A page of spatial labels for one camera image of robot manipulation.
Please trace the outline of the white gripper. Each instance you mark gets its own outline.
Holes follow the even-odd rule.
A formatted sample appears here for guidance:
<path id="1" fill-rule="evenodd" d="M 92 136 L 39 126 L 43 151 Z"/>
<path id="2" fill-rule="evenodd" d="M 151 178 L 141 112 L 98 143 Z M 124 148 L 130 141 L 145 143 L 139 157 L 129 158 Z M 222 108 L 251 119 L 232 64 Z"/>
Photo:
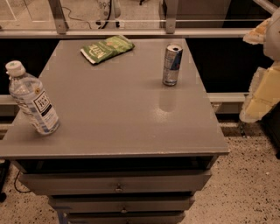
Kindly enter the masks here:
<path id="1" fill-rule="evenodd" d="M 251 45 L 263 44 L 263 53 L 274 61 L 280 60 L 280 8 L 269 19 L 249 31 L 243 41 Z M 249 86 L 249 93 L 241 107 L 240 120 L 254 123 L 261 120 L 280 102 L 280 64 L 265 69 L 258 67 Z"/>

